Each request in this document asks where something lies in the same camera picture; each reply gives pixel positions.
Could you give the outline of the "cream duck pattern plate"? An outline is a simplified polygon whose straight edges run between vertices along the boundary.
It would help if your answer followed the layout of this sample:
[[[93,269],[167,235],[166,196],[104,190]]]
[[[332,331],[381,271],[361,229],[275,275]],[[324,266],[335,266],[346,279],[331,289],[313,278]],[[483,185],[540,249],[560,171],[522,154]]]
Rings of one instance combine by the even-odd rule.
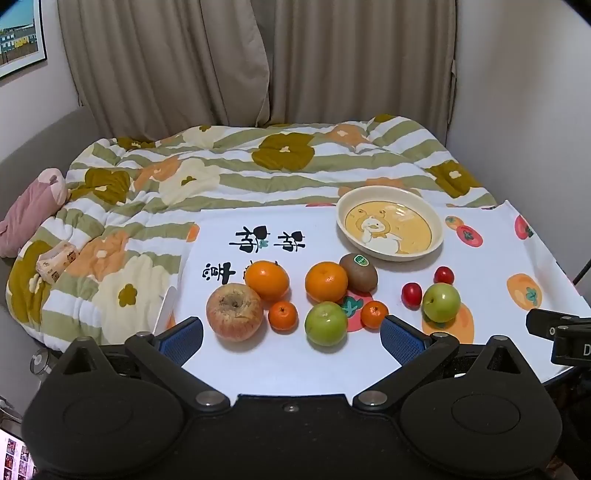
[[[391,262],[437,252],[444,224],[422,197],[398,187],[372,185],[346,192],[335,204],[339,231],[359,250]]]

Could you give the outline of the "large orange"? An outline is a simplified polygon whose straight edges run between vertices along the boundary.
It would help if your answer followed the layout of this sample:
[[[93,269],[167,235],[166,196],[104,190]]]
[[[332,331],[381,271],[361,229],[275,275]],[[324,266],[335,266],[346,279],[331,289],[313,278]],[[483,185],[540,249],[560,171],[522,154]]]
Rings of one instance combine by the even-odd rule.
[[[346,270],[335,262],[320,262],[308,270],[304,288],[308,296],[317,302],[338,303],[346,296],[349,278]]]
[[[245,269],[243,279],[245,284],[266,302],[280,301],[290,289],[290,277],[276,262],[253,262]]]

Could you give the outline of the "green apple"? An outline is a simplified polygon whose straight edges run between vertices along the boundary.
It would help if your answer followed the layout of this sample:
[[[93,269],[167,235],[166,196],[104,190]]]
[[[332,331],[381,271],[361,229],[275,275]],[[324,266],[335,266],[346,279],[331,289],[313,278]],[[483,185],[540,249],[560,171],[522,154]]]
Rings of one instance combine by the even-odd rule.
[[[425,292],[422,311],[427,319],[435,323],[454,320],[461,307],[457,289],[447,283],[435,283]]]
[[[321,302],[311,308],[304,321],[305,334],[312,343],[322,347],[338,345],[348,332],[348,318],[335,302]]]

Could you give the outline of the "cherry tomato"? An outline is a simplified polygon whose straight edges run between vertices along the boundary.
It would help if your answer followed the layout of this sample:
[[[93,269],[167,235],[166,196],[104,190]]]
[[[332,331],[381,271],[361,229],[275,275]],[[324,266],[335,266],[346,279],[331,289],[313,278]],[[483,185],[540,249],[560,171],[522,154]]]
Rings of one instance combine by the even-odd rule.
[[[451,268],[447,266],[440,266],[434,274],[435,283],[446,283],[453,285],[455,281],[455,274]]]
[[[401,290],[403,304],[412,310],[418,310],[422,305],[423,290],[420,284],[408,282]]]

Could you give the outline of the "cherry tomato front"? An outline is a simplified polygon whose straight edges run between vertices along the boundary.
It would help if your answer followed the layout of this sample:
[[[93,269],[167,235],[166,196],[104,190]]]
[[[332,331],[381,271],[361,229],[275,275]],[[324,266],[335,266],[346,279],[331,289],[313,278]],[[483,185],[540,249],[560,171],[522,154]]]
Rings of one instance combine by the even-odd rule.
[[[418,310],[422,305],[423,290],[420,284],[408,282],[401,290],[403,304],[412,310]]]

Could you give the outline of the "pink plush pillow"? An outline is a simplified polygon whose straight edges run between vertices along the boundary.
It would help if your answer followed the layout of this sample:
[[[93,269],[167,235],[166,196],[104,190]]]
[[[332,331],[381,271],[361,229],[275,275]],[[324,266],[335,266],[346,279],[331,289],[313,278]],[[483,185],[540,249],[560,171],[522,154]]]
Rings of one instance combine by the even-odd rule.
[[[47,168],[25,189],[1,221],[1,257],[15,258],[39,226],[69,197],[60,170]]]

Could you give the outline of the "brown kiwi with sticker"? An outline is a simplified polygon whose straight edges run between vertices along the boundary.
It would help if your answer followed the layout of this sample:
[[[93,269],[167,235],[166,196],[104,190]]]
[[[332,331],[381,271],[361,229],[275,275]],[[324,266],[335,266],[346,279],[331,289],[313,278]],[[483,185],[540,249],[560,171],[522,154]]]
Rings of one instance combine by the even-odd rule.
[[[346,271],[349,290],[358,293],[372,293],[378,286],[378,273],[369,258],[360,253],[349,253],[342,256],[339,265]]]

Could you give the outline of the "grey bed headboard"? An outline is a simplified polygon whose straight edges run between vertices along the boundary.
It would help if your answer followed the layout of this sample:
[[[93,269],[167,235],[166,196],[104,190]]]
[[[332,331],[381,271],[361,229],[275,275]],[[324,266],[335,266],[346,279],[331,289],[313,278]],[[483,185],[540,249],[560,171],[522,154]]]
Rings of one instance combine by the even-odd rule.
[[[87,107],[81,107],[54,122],[1,161],[1,218],[29,184],[46,168],[65,175],[77,156],[102,138]]]

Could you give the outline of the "phone screen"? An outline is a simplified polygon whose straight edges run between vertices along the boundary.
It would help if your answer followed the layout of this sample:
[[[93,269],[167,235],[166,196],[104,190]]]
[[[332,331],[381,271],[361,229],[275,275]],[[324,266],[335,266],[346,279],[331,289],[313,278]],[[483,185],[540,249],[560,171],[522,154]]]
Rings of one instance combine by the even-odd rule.
[[[30,480],[37,473],[25,443],[3,429],[0,430],[0,480]]]

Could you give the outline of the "beige curtain left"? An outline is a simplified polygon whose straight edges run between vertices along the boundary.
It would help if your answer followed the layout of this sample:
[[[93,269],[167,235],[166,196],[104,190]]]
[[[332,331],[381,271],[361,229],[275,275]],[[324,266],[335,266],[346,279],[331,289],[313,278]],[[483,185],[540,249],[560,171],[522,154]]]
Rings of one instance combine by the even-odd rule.
[[[270,64],[249,1],[61,1],[58,14],[79,99],[105,137],[270,118]]]

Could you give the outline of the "beige curtain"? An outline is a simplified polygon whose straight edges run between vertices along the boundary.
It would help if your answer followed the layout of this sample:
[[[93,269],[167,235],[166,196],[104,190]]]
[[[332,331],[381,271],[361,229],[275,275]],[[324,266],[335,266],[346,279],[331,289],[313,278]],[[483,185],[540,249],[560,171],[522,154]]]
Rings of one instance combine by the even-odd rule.
[[[270,64],[249,1],[61,1],[58,14],[79,99],[105,137],[270,118]]]
[[[401,115],[445,141],[455,100],[454,1],[256,1],[267,123]]]

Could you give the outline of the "cherry tomato back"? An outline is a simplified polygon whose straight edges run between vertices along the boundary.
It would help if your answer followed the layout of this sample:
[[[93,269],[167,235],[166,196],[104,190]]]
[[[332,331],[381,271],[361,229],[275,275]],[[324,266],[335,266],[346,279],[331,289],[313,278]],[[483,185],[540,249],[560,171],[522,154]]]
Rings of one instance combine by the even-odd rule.
[[[455,281],[455,274],[451,268],[447,266],[440,266],[434,274],[435,283],[446,283],[453,285]]]

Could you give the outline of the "beige curtain right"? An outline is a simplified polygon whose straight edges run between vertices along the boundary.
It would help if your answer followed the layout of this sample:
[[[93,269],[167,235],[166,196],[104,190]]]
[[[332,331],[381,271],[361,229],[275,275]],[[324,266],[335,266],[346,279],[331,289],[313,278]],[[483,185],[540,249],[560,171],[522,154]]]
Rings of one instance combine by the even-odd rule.
[[[454,1],[256,1],[267,123],[401,115],[445,141],[455,100]]]

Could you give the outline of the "small mandarin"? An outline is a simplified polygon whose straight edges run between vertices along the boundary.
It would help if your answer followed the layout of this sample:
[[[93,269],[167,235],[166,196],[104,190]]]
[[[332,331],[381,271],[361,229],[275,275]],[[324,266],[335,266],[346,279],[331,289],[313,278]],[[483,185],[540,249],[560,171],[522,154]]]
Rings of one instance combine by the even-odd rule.
[[[380,301],[373,300],[363,305],[361,322],[367,329],[379,330],[388,315],[388,307]]]
[[[269,310],[269,322],[273,330],[290,332],[297,327],[297,308],[288,301],[279,301]]]

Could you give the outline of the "red wrinkled apple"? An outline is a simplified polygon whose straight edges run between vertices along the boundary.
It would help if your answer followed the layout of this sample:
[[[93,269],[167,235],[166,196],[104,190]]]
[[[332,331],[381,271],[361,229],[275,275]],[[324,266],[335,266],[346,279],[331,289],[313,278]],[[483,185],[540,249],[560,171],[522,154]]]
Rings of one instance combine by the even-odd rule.
[[[216,288],[206,302],[209,326],[221,339],[242,342],[263,324],[263,301],[245,284],[228,283]]]

